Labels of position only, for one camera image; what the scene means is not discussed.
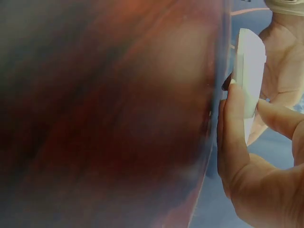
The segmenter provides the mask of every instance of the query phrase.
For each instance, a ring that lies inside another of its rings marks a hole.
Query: skin
[[[304,17],[274,13],[270,25],[259,36],[267,55],[260,98],[292,108],[304,92]],[[224,90],[230,81],[231,76],[225,81]],[[257,114],[248,145],[266,129]]]
[[[250,154],[244,138],[244,97],[231,84],[219,107],[218,173],[237,215],[256,228],[304,227],[304,115],[259,100],[261,119],[292,140],[294,167],[280,170]]]

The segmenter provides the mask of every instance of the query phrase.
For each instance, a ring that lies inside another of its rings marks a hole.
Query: wrist
[[[273,13],[272,23],[279,24],[287,28],[297,40],[304,44],[304,17]]]

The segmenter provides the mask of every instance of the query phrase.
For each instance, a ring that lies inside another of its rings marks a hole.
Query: fingernail
[[[236,80],[232,79],[232,80],[230,81],[229,86],[232,85],[232,84],[236,84],[236,83],[237,83]]]

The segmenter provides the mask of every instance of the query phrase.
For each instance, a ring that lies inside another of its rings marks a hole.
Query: dark red object
[[[187,227],[224,2],[0,3],[1,227]]]

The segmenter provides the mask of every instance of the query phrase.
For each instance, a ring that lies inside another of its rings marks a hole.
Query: blue surface
[[[263,7],[265,7],[263,0],[253,0],[251,3],[234,0],[232,11]],[[240,28],[248,28],[258,34],[269,25],[271,17],[272,13],[268,10],[233,16],[231,43],[235,44]],[[229,67],[232,71],[234,50],[230,51]],[[295,108],[304,113],[304,97]],[[217,174],[216,151],[216,143],[214,142],[207,174],[190,228],[249,228],[249,225],[236,216],[232,203],[224,194],[221,180]],[[290,140],[269,129],[249,147],[249,151],[260,155],[281,169],[288,169],[294,163]]]

